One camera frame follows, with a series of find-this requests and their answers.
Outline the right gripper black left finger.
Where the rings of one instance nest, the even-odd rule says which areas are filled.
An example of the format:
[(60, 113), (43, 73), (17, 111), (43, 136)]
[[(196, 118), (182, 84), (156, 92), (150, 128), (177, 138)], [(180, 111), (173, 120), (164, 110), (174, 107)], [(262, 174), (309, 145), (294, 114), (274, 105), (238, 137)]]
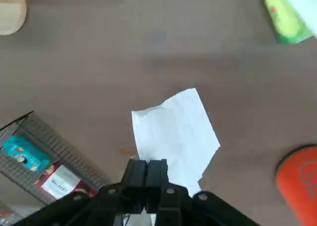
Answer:
[(93, 197), (73, 192), (16, 222), (17, 226), (122, 226), (143, 208), (137, 191), (145, 184), (146, 161), (130, 159), (119, 183), (103, 186)]

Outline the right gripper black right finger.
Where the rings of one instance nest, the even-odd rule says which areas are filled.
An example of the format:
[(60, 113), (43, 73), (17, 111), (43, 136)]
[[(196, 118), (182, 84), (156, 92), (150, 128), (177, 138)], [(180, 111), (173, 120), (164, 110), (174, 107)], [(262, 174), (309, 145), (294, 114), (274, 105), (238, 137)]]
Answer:
[(189, 196), (169, 182), (167, 160), (151, 160), (146, 176), (146, 211), (156, 226), (257, 226), (258, 223), (208, 191)]

